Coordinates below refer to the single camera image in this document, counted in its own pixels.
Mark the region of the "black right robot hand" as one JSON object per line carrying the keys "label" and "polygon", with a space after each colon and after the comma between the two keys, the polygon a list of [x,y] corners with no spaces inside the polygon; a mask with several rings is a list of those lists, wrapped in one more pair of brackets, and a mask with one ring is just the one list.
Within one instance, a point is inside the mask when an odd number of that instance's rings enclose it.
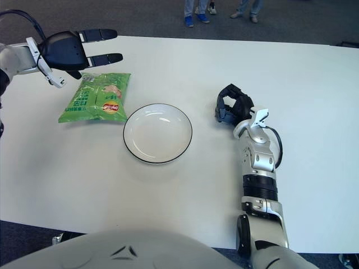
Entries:
{"label": "black right robot hand", "polygon": [[[225,104],[225,97],[235,100],[234,105]],[[251,118],[250,111],[253,106],[252,99],[248,95],[234,84],[229,84],[218,94],[215,117],[218,122],[236,126],[241,121]]]}

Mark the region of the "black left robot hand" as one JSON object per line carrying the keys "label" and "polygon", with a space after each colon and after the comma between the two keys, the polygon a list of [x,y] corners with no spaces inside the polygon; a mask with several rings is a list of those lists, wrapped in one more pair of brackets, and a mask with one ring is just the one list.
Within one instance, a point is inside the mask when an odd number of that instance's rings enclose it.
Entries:
{"label": "black left robot hand", "polygon": [[121,53],[87,56],[83,43],[115,39],[117,36],[117,31],[112,29],[63,31],[47,37],[38,48],[50,68],[65,71],[79,80],[82,70],[123,60]]}

